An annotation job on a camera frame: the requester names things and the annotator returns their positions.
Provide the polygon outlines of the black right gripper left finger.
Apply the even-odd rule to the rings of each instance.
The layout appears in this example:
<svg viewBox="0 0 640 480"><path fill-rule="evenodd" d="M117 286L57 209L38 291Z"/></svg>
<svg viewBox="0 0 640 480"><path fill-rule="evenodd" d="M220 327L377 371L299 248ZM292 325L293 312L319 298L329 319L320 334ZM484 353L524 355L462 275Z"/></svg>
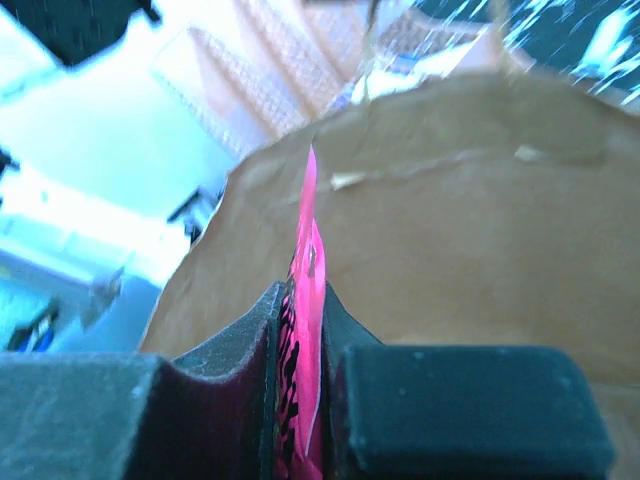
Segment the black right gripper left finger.
<svg viewBox="0 0 640 480"><path fill-rule="evenodd" d="M277 320L272 284L243 316L173 360L5 353L5 479L269 479Z"/></svg>

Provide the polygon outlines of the brown paper bag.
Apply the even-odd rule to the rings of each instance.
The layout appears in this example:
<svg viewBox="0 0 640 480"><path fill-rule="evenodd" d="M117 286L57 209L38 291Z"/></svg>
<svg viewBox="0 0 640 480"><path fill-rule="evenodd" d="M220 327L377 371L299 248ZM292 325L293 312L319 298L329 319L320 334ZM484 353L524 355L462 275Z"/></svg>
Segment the brown paper bag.
<svg viewBox="0 0 640 480"><path fill-rule="evenodd" d="M590 379L639 475L639 108L536 74L455 75L352 106L243 160L141 348L178 356L294 252L309 153L329 282L392 343L540 343Z"/></svg>

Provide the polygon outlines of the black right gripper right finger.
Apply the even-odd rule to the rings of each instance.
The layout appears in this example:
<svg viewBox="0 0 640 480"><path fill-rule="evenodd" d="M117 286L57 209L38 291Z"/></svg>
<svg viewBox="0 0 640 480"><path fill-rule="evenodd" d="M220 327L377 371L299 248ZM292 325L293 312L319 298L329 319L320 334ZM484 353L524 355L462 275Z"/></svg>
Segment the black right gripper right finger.
<svg viewBox="0 0 640 480"><path fill-rule="evenodd" d="M589 384L543 346L387 345L328 289L332 479L604 479L615 448Z"/></svg>

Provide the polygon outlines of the pink snack packet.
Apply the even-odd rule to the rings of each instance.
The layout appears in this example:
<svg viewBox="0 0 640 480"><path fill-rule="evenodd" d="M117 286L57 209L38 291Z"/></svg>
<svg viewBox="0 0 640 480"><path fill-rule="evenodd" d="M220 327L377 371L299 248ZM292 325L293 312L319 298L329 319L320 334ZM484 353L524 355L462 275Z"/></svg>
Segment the pink snack packet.
<svg viewBox="0 0 640 480"><path fill-rule="evenodd" d="M325 250L315 219L317 162L309 151L296 247L279 318L274 477L321 479L322 326Z"/></svg>

